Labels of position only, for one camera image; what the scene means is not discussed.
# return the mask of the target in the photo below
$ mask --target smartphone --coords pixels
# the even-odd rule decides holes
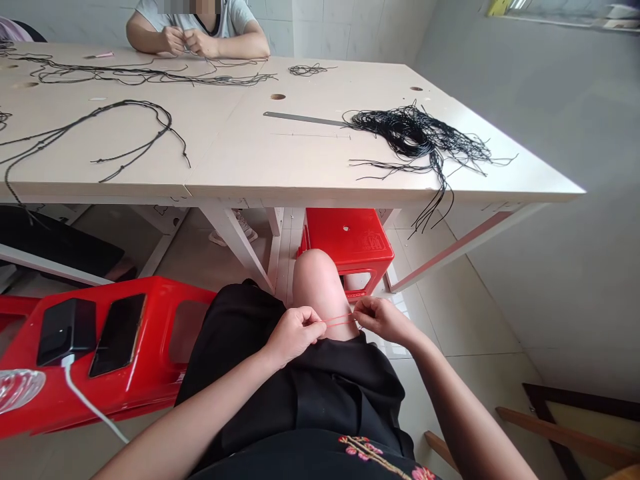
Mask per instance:
[[[91,378],[121,369],[132,362],[146,297],[141,293],[111,304],[89,370]]]

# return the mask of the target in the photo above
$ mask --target red string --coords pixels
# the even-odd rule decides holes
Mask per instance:
[[[344,317],[350,317],[352,315],[352,313],[346,313],[344,315],[338,315],[337,317],[334,317],[332,319],[329,320],[323,320],[323,322],[330,322],[332,320],[338,320],[338,318],[344,318]],[[349,320],[346,322],[340,322],[340,323],[332,323],[331,325],[327,325],[327,328],[331,328],[331,327],[337,327],[338,325],[346,325],[348,323],[355,323],[355,320]]]

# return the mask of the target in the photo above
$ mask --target white cable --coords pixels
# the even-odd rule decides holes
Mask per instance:
[[[85,396],[84,394],[78,390],[78,387],[76,387],[73,384],[73,381],[71,380],[71,364],[73,364],[75,360],[75,355],[68,355],[65,358],[62,359],[62,366],[65,369],[65,380],[67,381],[67,385],[69,386],[69,388],[71,389],[72,392],[74,392],[74,394],[80,399],[80,401],[82,403],[84,403],[87,408],[89,410],[91,410],[92,412],[94,412],[96,414],[96,416],[98,418],[100,418],[100,420],[102,420],[104,423],[106,423],[109,428],[111,430],[113,430],[113,432],[118,436],[118,438],[120,438],[120,440],[122,440],[124,442],[124,444],[128,444],[129,440],[128,438],[126,438],[122,432],[120,430],[118,430],[118,427],[115,426],[114,422],[112,422],[111,420],[109,420],[107,418],[107,416],[102,413],[100,410],[98,410]]]

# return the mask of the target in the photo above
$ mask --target black string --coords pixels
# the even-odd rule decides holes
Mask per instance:
[[[0,57],[8,58],[14,61],[30,61],[38,63],[40,68],[30,73],[30,76],[38,78],[40,83],[80,83],[91,80],[117,81],[124,85],[142,85],[143,83],[190,83],[195,85],[232,85],[238,87],[252,87],[260,82],[269,79],[276,79],[275,73],[256,73],[255,75],[246,77],[232,77],[230,75],[214,76],[220,68],[240,67],[243,65],[258,65],[266,62],[267,59],[253,59],[241,63],[225,63],[218,60],[207,59],[208,64],[213,68],[212,71],[201,75],[178,75],[180,72],[189,68],[185,64],[184,68],[176,70],[154,70],[149,68],[140,68],[152,64],[156,60],[150,62],[134,64],[134,65],[112,65],[112,66],[96,66],[96,65],[66,65],[57,63],[53,60],[52,55],[44,53],[15,53],[12,42],[0,42]],[[65,75],[73,72],[83,72],[89,74],[85,78],[68,78]]]
[[[10,113],[3,112],[2,110],[0,110],[0,131],[7,128],[7,120],[9,120],[9,117],[11,116],[12,115]]]
[[[326,72],[327,70],[334,69],[337,67],[321,67],[319,63],[315,65],[294,65],[289,67],[289,73],[295,75],[296,77],[310,77],[312,75],[316,75],[317,73]]]
[[[0,147],[3,147],[5,145],[10,145],[13,143],[19,143],[19,142],[23,142],[23,141],[29,141],[29,140],[34,140],[34,139],[38,139],[38,141],[32,145],[30,148],[18,153],[17,155],[14,155],[10,158],[4,159],[4,160],[0,160],[0,165],[4,164],[4,163],[10,163],[9,166],[7,167],[7,169],[5,170],[5,185],[7,186],[7,189],[9,190],[9,192],[11,192],[11,195],[13,196],[13,198],[15,199],[16,203],[18,204],[18,206],[24,208],[24,210],[27,212],[28,216],[29,216],[29,222],[33,225],[33,220],[35,219],[37,221],[37,219],[34,217],[34,215],[31,214],[31,212],[29,210],[27,210],[27,207],[25,204],[23,204],[20,201],[20,198],[18,198],[18,196],[15,193],[15,190],[12,188],[11,184],[9,183],[9,173],[11,172],[11,169],[14,168],[14,166],[16,166],[18,163],[22,162],[22,160],[25,160],[29,157],[31,157],[32,155],[35,155],[36,153],[38,153],[39,151],[42,151],[44,149],[46,149],[48,146],[50,146],[52,143],[56,142],[56,140],[59,140],[60,138],[62,138],[62,136],[64,136],[64,134],[66,134],[67,132],[69,132],[72,128],[80,125],[81,123],[97,117],[98,115],[100,115],[101,113],[105,113],[108,112],[112,109],[118,108],[118,107],[125,107],[125,106],[136,106],[136,107],[142,107],[145,109],[150,109],[153,110],[155,112],[155,118],[157,120],[157,122],[162,125],[162,129],[154,136],[154,138],[152,138],[152,140],[146,142],[144,145],[128,151],[126,153],[123,153],[122,155],[118,155],[116,157],[111,157],[111,158],[105,158],[105,159],[98,159],[98,160],[92,160],[92,163],[104,163],[104,162],[108,162],[108,161],[113,161],[113,160],[118,160],[118,159],[122,159],[127,157],[128,155],[131,154],[136,154],[134,156],[134,158],[132,158],[131,160],[129,160],[126,163],[123,163],[122,165],[120,165],[120,167],[114,171],[112,174],[110,174],[109,176],[107,176],[106,178],[103,178],[102,180],[99,181],[99,183],[104,183],[107,182],[109,180],[112,180],[113,178],[115,178],[116,176],[118,176],[118,174],[120,174],[120,172],[122,172],[124,169],[126,169],[128,166],[130,166],[132,163],[134,163],[136,160],[138,160],[140,157],[142,157],[146,152],[148,152],[148,150],[158,141],[160,140],[160,138],[162,138],[162,136],[164,134],[166,134],[167,132],[172,132],[176,137],[178,137],[178,139],[180,139],[180,142],[182,142],[182,156],[185,158],[185,160],[187,161],[187,166],[189,168],[191,168],[191,162],[189,161],[189,158],[187,156],[187,144],[184,140],[184,138],[182,138],[180,136],[180,134],[178,134],[178,132],[176,132],[173,128],[172,128],[172,124],[173,124],[173,118],[171,116],[171,114],[165,110],[164,108],[162,108],[160,105],[156,104],[156,103],[152,103],[149,101],[143,101],[143,100],[122,100],[116,103],[112,103],[111,105],[106,105],[104,107],[100,107],[94,111],[92,111],[90,114],[85,115],[84,117],[68,124],[65,125],[64,127],[60,127],[58,129],[54,129],[54,130],[49,130],[46,132],[42,132],[42,133],[38,133],[36,135],[31,135],[30,137],[24,137],[21,139],[17,139],[17,140],[11,140],[11,141],[6,141],[3,143],[0,143]]]
[[[425,111],[424,107],[422,107],[422,110],[416,108],[415,102],[413,102],[412,105],[388,111],[357,111],[351,120],[345,118],[345,115],[348,113],[349,112],[345,112],[343,120],[350,128],[380,135],[387,141],[398,159],[402,161],[402,163],[390,163],[352,159],[352,162],[357,162],[351,164],[351,166],[354,167],[370,165],[388,170],[388,172],[381,177],[369,176],[362,177],[361,179],[376,178],[384,180],[389,175],[398,171],[409,173],[435,172],[440,182],[440,188],[411,225],[414,227],[413,233],[418,232],[420,228],[422,228],[422,233],[424,233],[429,220],[431,220],[431,216],[442,202],[447,190],[451,191],[451,204],[447,212],[431,228],[434,228],[440,223],[453,206],[453,190],[451,190],[447,182],[447,176],[443,172],[445,160],[454,160],[460,165],[458,169],[466,168],[486,177],[487,174],[480,167],[481,163],[503,167],[510,164],[515,158],[491,158],[491,151],[487,148],[485,142],[480,140],[477,135],[465,135],[461,133],[446,123],[432,117]],[[443,152],[447,152],[448,156],[445,157]],[[429,159],[428,164],[425,165],[424,163],[416,162],[422,157]]]

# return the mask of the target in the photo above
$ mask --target knee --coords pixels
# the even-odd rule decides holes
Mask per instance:
[[[314,271],[331,269],[335,270],[335,264],[331,257],[319,249],[310,249],[300,255],[295,261],[295,270]]]

